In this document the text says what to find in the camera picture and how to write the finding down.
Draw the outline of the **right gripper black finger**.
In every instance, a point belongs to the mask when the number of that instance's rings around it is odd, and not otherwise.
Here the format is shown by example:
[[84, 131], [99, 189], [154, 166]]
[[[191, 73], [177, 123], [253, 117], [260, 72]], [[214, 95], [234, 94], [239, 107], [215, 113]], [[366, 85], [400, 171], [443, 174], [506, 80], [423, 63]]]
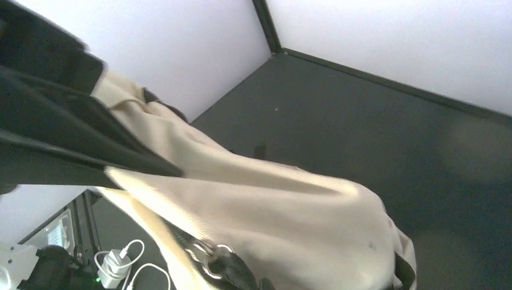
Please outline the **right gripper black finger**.
[[276, 290], [272, 282], [268, 278], [262, 278], [259, 281], [259, 290]]

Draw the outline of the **beige canvas backpack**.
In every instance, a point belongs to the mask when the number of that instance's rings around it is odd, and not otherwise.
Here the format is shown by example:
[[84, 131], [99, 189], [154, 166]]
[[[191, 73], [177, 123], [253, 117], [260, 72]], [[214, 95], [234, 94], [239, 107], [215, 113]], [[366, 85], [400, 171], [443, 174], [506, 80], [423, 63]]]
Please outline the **beige canvas backpack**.
[[138, 141], [184, 171], [108, 167], [103, 196], [156, 242], [178, 289], [213, 289], [166, 223], [230, 247], [275, 289], [415, 289], [414, 246], [382, 200], [353, 181], [231, 153], [143, 88], [105, 72], [92, 95]]

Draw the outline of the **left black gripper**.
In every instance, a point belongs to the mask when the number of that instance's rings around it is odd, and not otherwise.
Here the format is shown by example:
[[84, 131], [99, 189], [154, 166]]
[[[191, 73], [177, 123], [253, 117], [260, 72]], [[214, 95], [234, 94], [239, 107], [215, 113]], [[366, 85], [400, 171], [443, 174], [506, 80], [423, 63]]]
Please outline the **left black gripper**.
[[28, 184], [113, 187], [106, 166], [184, 176], [91, 96], [103, 67], [72, 34], [1, 2], [1, 193]]

